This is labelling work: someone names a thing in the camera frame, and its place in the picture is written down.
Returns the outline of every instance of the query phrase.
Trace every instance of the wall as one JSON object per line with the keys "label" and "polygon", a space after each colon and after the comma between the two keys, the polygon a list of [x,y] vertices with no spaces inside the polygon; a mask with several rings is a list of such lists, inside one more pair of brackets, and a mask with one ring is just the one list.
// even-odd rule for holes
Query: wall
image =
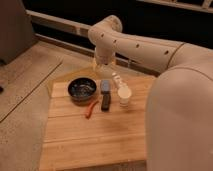
{"label": "wall", "polygon": [[[122,20],[125,33],[185,41],[213,49],[213,14],[136,0],[23,1],[27,9],[90,25],[115,14]],[[58,39],[92,47],[84,38],[40,26],[35,29]]]}

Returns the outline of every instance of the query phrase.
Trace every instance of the white robot body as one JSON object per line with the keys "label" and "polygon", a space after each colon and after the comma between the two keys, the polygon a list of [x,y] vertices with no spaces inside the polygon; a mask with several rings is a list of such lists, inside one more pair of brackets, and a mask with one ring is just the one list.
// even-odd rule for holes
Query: white robot body
{"label": "white robot body", "polygon": [[146,107],[148,171],[212,171],[213,50],[121,30],[110,16],[88,35],[98,64],[116,52],[162,73]]}

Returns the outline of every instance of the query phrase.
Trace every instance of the dark bowl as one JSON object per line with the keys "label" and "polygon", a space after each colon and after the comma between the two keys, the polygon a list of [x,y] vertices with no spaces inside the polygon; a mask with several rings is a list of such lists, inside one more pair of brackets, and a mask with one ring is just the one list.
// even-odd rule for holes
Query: dark bowl
{"label": "dark bowl", "polygon": [[74,101],[89,100],[97,89],[95,81],[81,77],[73,80],[68,86],[68,92]]}

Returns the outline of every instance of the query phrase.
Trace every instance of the orange handle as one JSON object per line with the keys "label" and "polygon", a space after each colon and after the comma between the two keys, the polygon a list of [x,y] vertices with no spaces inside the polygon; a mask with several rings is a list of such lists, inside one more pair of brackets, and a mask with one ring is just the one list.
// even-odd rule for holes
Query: orange handle
{"label": "orange handle", "polygon": [[98,103],[98,100],[94,100],[90,103],[90,105],[87,107],[86,112],[85,112],[85,117],[87,119],[90,118],[90,116],[92,115],[92,110],[94,108],[94,106]]}

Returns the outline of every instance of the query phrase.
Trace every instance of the table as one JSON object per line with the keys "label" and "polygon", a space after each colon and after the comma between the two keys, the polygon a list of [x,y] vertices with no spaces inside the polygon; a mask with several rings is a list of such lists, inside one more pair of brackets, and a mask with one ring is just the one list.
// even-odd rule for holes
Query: table
{"label": "table", "polygon": [[109,112],[101,102],[90,119],[87,105],[76,105],[67,92],[68,82],[53,86],[40,171],[59,171],[115,163],[146,160],[145,103],[154,77],[125,79],[133,96],[128,107],[119,105],[116,87],[111,83]]}

